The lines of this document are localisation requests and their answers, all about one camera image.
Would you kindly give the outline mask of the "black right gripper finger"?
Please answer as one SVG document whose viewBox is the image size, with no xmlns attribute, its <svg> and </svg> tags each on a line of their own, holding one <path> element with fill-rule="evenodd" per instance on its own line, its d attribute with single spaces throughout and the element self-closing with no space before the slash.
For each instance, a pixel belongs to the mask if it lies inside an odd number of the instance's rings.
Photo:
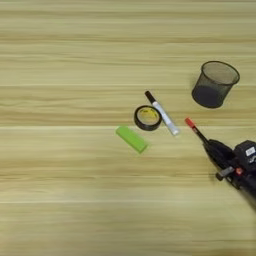
<svg viewBox="0 0 256 256">
<path fill-rule="evenodd" d="M 227 168 L 230 166 L 230 161 L 234 158 L 233 157 L 221 157 L 221 156 L 211 156 L 207 151 L 206 151 L 208 157 L 211 159 L 211 161 L 216 164 L 220 168 Z"/>
<path fill-rule="evenodd" d="M 221 156 L 221 157 L 233 157 L 234 152 L 233 150 L 225 145 L 224 143 L 218 141 L 218 140 L 213 140 L 210 139 L 208 141 L 208 146 L 206 151 L 211 155 L 215 156 Z"/>
</svg>

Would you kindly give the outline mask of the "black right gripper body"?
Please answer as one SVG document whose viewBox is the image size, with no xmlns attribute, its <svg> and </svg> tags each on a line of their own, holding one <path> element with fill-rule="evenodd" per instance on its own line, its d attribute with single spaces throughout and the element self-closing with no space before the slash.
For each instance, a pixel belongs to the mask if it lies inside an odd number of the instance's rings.
<svg viewBox="0 0 256 256">
<path fill-rule="evenodd" d="M 220 159 L 217 166 L 216 178 L 219 181 L 227 181 L 253 208 L 256 208 L 256 173 L 247 171 L 237 158 Z"/>
</svg>

